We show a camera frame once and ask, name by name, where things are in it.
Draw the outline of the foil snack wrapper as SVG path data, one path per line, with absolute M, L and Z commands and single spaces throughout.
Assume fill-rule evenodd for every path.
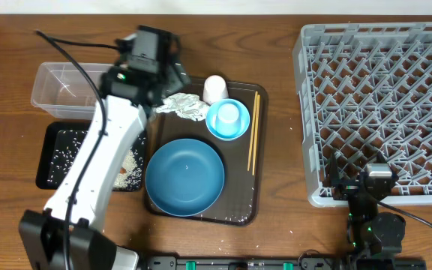
M 175 113 L 182 119 L 195 122 L 204 121 L 209 111 L 209 105 L 200 100 L 197 94 L 177 93 L 163 100 L 163 104 L 154 109 L 155 113 Z

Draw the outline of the white paper cup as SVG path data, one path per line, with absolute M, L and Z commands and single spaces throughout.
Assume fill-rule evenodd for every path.
M 229 97 L 227 83 L 222 76 L 209 76 L 203 86 L 203 100 L 212 105 Z

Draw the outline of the dark blue plate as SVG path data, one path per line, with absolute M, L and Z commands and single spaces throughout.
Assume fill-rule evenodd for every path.
M 159 148 L 145 172 L 145 189 L 162 212 L 190 217 L 204 212 L 224 189 L 219 154 L 197 139 L 177 139 Z

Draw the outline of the white rice pile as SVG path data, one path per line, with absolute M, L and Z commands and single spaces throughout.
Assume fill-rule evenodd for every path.
M 118 173 L 113 189 L 116 191 L 138 191 L 143 177 L 143 159 L 137 150 L 130 150 L 125 156 L 121 168 L 125 174 Z

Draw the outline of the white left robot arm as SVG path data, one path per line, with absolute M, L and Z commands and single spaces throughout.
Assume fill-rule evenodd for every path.
M 149 73 L 138 57 L 100 77 L 93 119 L 73 164 L 42 212 L 27 210 L 19 234 L 33 269 L 136 269 L 137 252 L 103 233 L 113 185 L 152 107 L 191 82 L 179 58 Z

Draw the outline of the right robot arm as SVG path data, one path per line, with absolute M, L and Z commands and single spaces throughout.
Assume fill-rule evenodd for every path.
M 334 200 L 349 206 L 346 237 L 354 251 L 346 256 L 348 269 L 394 266 L 394 255 L 402 251 L 406 221 L 399 214 L 378 211 L 378 204 L 391 194 L 397 180 L 380 153 L 353 178 L 339 173 L 337 158 L 331 154 L 325 183 L 334 190 Z

